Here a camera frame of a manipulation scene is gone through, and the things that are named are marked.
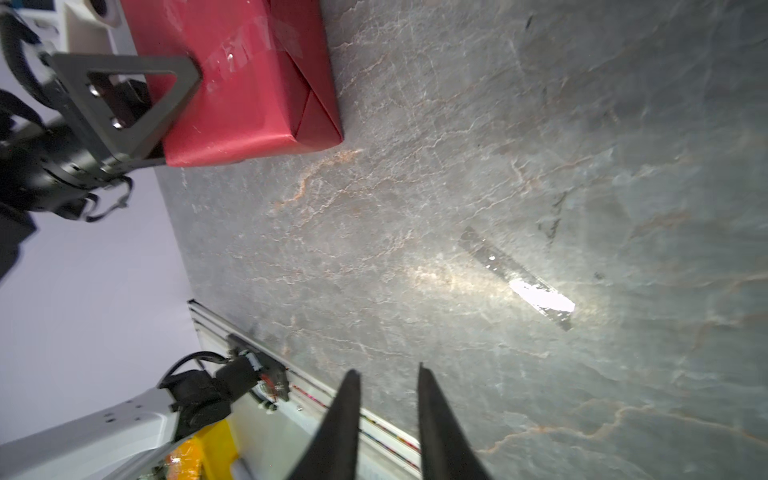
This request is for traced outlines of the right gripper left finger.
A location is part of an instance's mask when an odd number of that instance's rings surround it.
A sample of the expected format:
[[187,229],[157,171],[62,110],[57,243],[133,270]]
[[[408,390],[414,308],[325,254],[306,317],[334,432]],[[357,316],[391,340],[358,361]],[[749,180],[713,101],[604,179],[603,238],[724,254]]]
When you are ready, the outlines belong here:
[[361,375],[349,370],[330,408],[289,479],[356,478]]

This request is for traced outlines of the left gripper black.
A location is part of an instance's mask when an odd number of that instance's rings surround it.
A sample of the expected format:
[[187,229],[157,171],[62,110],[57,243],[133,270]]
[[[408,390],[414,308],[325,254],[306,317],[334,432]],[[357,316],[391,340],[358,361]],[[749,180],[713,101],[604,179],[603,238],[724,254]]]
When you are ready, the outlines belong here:
[[64,122],[19,130],[1,115],[1,214],[98,222],[128,206],[128,172],[164,162],[156,151],[201,72],[187,56],[56,53],[44,63],[44,92]]

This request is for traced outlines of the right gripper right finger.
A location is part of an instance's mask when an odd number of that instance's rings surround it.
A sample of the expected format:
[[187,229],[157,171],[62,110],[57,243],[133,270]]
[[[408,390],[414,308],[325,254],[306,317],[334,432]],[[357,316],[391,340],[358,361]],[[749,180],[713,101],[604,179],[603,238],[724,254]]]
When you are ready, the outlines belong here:
[[419,365],[419,441],[423,479],[490,479],[472,451],[433,372]]

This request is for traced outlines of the dark red wrapping paper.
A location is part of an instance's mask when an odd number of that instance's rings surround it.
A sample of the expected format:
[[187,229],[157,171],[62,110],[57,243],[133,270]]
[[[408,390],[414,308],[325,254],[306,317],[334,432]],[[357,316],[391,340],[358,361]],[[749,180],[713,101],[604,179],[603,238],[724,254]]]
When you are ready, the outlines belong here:
[[[303,154],[343,141],[331,61],[317,1],[124,1],[141,56],[188,56],[201,85],[162,144],[167,165],[204,167]],[[278,52],[206,93],[201,64],[245,21],[273,16],[300,32],[304,57]]]

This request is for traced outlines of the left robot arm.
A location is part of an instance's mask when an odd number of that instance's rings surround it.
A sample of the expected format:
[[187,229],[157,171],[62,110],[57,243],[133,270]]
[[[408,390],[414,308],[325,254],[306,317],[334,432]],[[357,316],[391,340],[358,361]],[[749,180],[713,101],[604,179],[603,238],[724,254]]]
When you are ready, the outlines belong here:
[[[10,271],[35,232],[33,214],[101,221],[97,192],[130,185],[131,173],[163,163],[161,142],[196,93],[201,72],[187,56],[55,52],[9,3],[1,6],[1,52],[34,101],[1,95],[1,269]],[[158,384],[103,411],[5,444],[5,479],[82,479],[127,461],[140,475],[178,444],[226,419],[233,404],[274,385],[283,366],[230,335],[229,353],[197,351]]]

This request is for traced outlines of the clear tape strip on table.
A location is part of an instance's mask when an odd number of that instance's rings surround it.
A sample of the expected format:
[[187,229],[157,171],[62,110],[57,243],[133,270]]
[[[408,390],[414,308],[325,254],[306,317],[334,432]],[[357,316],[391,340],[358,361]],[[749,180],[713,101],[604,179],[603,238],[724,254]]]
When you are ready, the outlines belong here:
[[462,232],[459,245],[539,314],[564,331],[572,328],[571,317],[575,303],[528,271],[511,255],[487,241],[471,227]]

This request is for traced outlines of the aluminium front rail frame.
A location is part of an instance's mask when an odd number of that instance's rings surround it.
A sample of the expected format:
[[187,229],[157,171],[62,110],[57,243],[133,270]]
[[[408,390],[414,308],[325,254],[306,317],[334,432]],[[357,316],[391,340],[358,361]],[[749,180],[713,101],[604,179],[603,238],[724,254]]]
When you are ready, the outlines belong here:
[[[242,463],[253,479],[285,479],[309,446],[337,393],[248,332],[201,303],[189,302],[191,318],[201,346],[226,354],[239,338],[286,368],[288,398],[263,401],[270,395],[264,386],[258,395],[237,402],[228,419]],[[358,479],[420,479],[419,441],[380,416],[360,410]]]

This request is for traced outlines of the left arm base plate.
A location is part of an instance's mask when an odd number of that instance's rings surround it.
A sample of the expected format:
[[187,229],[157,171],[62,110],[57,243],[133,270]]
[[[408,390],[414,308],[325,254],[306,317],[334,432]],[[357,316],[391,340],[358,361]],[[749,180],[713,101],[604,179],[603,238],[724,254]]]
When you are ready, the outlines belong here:
[[283,363],[239,335],[229,334],[226,341],[230,352],[246,357],[256,371],[259,380],[250,394],[262,409],[272,413],[278,410],[280,402],[290,401],[288,368]]

